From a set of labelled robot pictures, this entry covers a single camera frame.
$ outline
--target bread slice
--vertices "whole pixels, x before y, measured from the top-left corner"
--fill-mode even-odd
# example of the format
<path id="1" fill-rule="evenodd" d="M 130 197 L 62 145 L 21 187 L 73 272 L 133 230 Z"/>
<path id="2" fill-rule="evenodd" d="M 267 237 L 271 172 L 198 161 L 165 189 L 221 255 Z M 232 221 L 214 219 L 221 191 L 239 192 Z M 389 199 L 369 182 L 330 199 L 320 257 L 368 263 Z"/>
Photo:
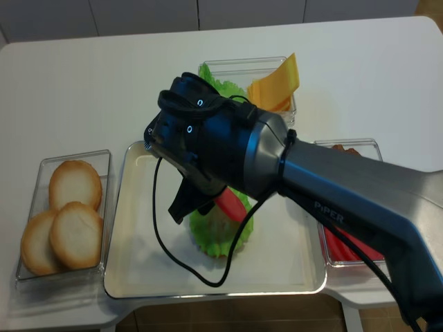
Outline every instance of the bread slice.
<path id="1" fill-rule="evenodd" d="M 100 261 L 102 232 L 103 220 L 92 207 L 70 202 L 55 216 L 49 241 L 64 265 L 90 268 Z"/>
<path id="2" fill-rule="evenodd" d="M 69 202 L 81 202 L 97 210 L 102 201 L 102 183 L 97 171 L 82 160 L 68 160 L 49 181 L 49 206 L 60 210 Z"/>
<path id="3" fill-rule="evenodd" d="M 49 243 L 49 232 L 56 211 L 45 211 L 32 218 L 21 238 L 21 260 L 36 275 L 49 275 L 62 270 Z"/>

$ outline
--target black cable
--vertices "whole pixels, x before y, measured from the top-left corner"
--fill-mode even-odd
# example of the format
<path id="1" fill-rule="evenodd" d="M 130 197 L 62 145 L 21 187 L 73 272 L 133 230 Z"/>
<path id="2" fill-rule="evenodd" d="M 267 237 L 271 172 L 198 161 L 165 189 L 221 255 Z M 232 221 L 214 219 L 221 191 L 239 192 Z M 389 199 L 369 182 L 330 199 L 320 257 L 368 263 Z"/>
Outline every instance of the black cable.
<path id="1" fill-rule="evenodd" d="M 296 198 L 296 193 L 287 188 L 282 188 L 280 190 L 285 196 L 289 197 L 293 201 L 298 201 Z M 422 332 L 418 323 L 409 315 L 406 310 L 407 305 L 403 299 L 403 297 L 398 293 L 397 289 L 394 287 L 392 282 L 388 279 L 385 273 L 369 258 L 352 240 L 350 240 L 347 236 L 345 236 L 342 232 L 340 232 L 334 224 L 329 221 L 326 216 L 322 214 L 317 214 L 315 217 L 322 225 L 324 225 L 333 235 L 335 235 L 340 241 L 342 241 L 350 250 L 355 252 L 355 254 L 368 266 L 368 268 L 380 279 L 383 285 L 388 289 L 391 293 L 392 297 L 397 302 L 401 313 L 405 320 L 409 323 L 411 329 L 414 332 Z"/>
<path id="2" fill-rule="evenodd" d="M 237 232 L 235 233 L 233 242 L 230 245 L 228 259 L 227 259 L 227 262 L 226 262 L 226 267 L 224 269 L 223 276 L 221 277 L 221 279 L 218 282 L 210 282 L 205 277 L 203 277 L 200 273 L 198 273 L 196 270 L 191 268 L 189 265 L 186 265 L 182 261 L 179 261 L 177 258 L 175 258 L 175 256 L 173 254 L 171 254 L 171 252 L 165 247 L 165 245 L 163 244 L 163 242 L 160 239 L 159 230 L 157 229 L 157 220 L 156 220 L 155 193 L 156 193 L 156 185 L 157 185 L 157 174 L 159 172 L 159 167 L 160 167 L 161 160 L 162 160 L 162 158 L 160 157 L 159 161 L 157 162 L 157 166 L 155 167 L 154 185 L 153 185 L 153 189 L 152 189 L 152 220 L 153 220 L 153 223 L 154 223 L 154 231 L 155 231 L 155 236 L 157 238 L 157 241 L 159 242 L 160 247 L 163 249 L 165 254 L 170 259 L 172 259 L 176 264 L 180 265 L 182 268 L 185 268 L 186 270 L 191 272 L 193 275 L 195 275 L 197 278 L 199 278 L 200 281 L 202 281 L 205 285 L 210 286 L 210 287 L 214 287 L 214 288 L 220 287 L 225 282 L 225 280 L 226 280 L 226 278 L 228 276 L 229 269 L 230 269 L 230 263 L 232 261 L 233 255 L 234 255 L 235 246 L 237 245 L 238 239 L 240 238 L 240 235 L 242 234 L 242 231 L 243 231 L 244 227 L 246 226 L 246 224 L 248 223 L 248 221 L 252 217 L 252 215 L 255 213 L 255 211 L 257 211 L 263 205 L 263 203 L 276 191 L 275 190 L 276 188 L 272 187 L 269 190 L 267 190 L 262 195 L 262 197 L 260 197 L 257 200 L 257 203 L 253 206 L 253 208 L 244 217 L 242 223 L 238 227 Z"/>
<path id="3" fill-rule="evenodd" d="M 229 99 L 234 99 L 234 98 L 241 98 L 241 99 L 246 100 L 249 104 L 251 103 L 251 102 L 249 101 L 249 99 L 246 98 L 246 97 L 244 97 L 243 95 L 232 95 L 232 96 L 229 97 Z"/>

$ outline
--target cheese slice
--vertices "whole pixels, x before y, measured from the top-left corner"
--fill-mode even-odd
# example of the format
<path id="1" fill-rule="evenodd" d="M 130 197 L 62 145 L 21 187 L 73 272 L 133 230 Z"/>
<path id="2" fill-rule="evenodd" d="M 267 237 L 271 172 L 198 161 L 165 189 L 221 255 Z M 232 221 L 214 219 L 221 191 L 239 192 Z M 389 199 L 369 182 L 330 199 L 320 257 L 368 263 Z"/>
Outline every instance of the cheese slice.
<path id="1" fill-rule="evenodd" d="M 292 53 L 274 72 L 248 87 L 248 98 L 267 111 L 288 109 L 287 100 L 299 86 L 296 55 Z"/>

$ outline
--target lettuce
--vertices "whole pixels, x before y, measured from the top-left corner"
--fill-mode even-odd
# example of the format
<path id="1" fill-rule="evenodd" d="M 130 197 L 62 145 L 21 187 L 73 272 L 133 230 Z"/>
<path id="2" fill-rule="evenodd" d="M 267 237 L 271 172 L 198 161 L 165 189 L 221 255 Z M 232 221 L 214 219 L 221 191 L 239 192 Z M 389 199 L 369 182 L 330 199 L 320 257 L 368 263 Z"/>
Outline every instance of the lettuce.
<path id="1" fill-rule="evenodd" d="M 221 83 L 219 80 L 216 80 L 210 72 L 207 64 L 202 64 L 200 66 L 199 76 L 207 81 L 207 83 L 212 85 L 217 91 L 219 91 L 220 95 L 225 98 L 229 98 L 232 95 L 242 95 L 244 97 L 248 97 L 246 92 L 236 85 L 236 83 L 230 81 L 224 81 Z"/>
<path id="2" fill-rule="evenodd" d="M 233 188 L 230 189 L 243 203 L 246 211 L 249 212 L 252 205 L 249 203 L 248 196 Z M 190 230 L 195 243 L 202 252 L 210 257 L 228 256 L 230 245 L 239 226 L 240 223 L 229 219 L 217 206 L 213 207 L 205 216 L 202 216 L 198 210 L 190 215 Z M 253 229 L 254 218 L 252 216 L 243 229 L 235 250 L 248 241 Z"/>

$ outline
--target floor tile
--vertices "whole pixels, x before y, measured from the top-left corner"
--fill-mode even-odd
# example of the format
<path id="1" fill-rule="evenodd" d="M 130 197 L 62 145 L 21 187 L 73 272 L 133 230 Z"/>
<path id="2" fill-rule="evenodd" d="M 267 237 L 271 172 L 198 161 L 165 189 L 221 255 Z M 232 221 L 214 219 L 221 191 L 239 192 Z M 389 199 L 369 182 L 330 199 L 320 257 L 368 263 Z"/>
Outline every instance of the floor tile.
<path id="1" fill-rule="evenodd" d="M 191 324 L 138 325 L 138 332 L 191 332 Z"/>
<path id="2" fill-rule="evenodd" d="M 189 323 L 190 308 L 190 303 L 144 306 L 135 310 L 137 324 Z"/>
<path id="3" fill-rule="evenodd" d="M 389 317 L 388 308 L 360 309 L 360 318 L 383 318 Z"/>
<path id="4" fill-rule="evenodd" d="M 130 325 L 130 326 L 136 326 L 136 317 L 134 312 L 132 311 L 128 316 L 123 318 L 117 325 Z"/>
<path id="5" fill-rule="evenodd" d="M 232 320 L 233 305 L 231 299 L 191 304 L 192 322 L 230 322 Z"/>
<path id="6" fill-rule="evenodd" d="M 365 318 L 361 320 L 363 332 L 392 332 L 390 318 Z"/>
<path id="7" fill-rule="evenodd" d="M 192 332 L 345 332 L 342 320 L 220 322 L 192 325 Z"/>
<path id="8" fill-rule="evenodd" d="M 389 306 L 386 309 L 388 310 L 389 317 L 401 317 L 400 309 L 398 306 Z"/>
<path id="9" fill-rule="evenodd" d="M 392 317 L 390 319 L 392 332 L 412 332 L 412 329 L 400 317 Z M 417 321 L 420 328 L 426 330 L 426 322 L 423 319 Z"/>
<path id="10" fill-rule="evenodd" d="M 136 325 L 117 325 L 116 332 L 138 332 Z"/>
<path id="11" fill-rule="evenodd" d="M 415 12 L 417 14 L 443 14 L 443 1 L 420 0 Z"/>
<path id="12" fill-rule="evenodd" d="M 340 302 L 329 295 L 259 296 L 233 300 L 235 321 L 341 319 Z"/>

